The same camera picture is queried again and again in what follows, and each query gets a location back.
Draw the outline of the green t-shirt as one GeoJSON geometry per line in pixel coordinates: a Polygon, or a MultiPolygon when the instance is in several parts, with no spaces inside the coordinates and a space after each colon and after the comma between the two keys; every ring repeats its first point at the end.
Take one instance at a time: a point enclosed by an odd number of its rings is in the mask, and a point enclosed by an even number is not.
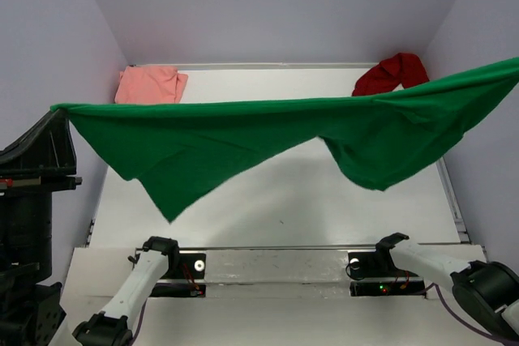
{"type": "Polygon", "coordinates": [[[517,82],[518,60],[510,58],[371,96],[58,109],[173,221],[230,178],[314,138],[347,179],[386,190],[436,162],[517,82]]]}

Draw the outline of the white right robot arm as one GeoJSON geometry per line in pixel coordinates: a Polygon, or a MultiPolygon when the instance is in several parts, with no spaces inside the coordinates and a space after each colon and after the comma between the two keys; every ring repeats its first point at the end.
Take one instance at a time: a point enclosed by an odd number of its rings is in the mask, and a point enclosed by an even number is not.
{"type": "Polygon", "coordinates": [[[505,342],[518,341],[518,274],[499,262],[467,261],[419,245],[403,233],[375,244],[375,269],[408,271],[450,291],[475,322],[505,342]]]}

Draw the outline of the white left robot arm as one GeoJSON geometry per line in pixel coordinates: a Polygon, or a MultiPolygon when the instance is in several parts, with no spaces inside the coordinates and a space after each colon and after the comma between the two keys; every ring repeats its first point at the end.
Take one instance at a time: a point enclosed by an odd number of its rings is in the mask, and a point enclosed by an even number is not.
{"type": "Polygon", "coordinates": [[[115,296],[70,330],[52,274],[52,195],[75,190],[76,154],[69,121],[49,111],[1,151],[1,343],[3,345],[131,345],[134,323],[158,280],[179,268],[178,242],[150,237],[115,296]]]}

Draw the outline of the folded pink t-shirt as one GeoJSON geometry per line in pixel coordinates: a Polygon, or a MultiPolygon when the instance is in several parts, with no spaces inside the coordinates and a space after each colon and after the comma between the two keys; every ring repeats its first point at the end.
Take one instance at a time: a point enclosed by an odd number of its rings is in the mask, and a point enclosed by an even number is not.
{"type": "Polygon", "coordinates": [[[118,105],[177,104],[188,75],[175,66],[127,66],[119,73],[114,103],[118,105]]]}

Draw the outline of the red t-shirt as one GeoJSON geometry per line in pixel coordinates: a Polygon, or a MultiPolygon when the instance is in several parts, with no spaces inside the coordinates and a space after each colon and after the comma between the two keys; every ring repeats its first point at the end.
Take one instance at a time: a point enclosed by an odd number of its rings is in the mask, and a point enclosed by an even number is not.
{"type": "Polygon", "coordinates": [[[429,82],[419,56],[397,53],[373,66],[354,85],[352,96],[370,96],[394,91],[398,86],[412,88],[429,82]]]}

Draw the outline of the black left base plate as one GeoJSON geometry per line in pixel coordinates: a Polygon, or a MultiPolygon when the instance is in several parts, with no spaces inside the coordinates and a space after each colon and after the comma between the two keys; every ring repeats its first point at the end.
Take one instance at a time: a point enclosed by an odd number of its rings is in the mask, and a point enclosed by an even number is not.
{"type": "Polygon", "coordinates": [[[181,250],[178,265],[154,286],[151,297],[202,298],[206,296],[206,253],[181,250]]]}

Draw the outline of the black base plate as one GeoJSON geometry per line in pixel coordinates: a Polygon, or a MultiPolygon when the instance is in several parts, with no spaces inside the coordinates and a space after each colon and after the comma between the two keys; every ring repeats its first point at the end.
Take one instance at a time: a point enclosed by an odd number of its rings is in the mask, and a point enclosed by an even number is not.
{"type": "Polygon", "coordinates": [[[178,265],[154,286],[151,297],[202,298],[206,296],[206,253],[181,250],[178,265]]]}
{"type": "Polygon", "coordinates": [[[425,297],[428,291],[421,276],[388,265],[375,251],[349,253],[345,274],[352,297],[425,297]]]}

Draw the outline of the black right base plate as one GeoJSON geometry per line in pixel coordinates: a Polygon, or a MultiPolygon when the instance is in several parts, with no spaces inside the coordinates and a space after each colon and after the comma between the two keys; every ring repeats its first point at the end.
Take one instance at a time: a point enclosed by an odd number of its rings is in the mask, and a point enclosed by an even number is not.
{"type": "Polygon", "coordinates": [[[425,297],[428,291],[421,276],[388,265],[375,251],[349,253],[345,274],[352,297],[425,297]]]}

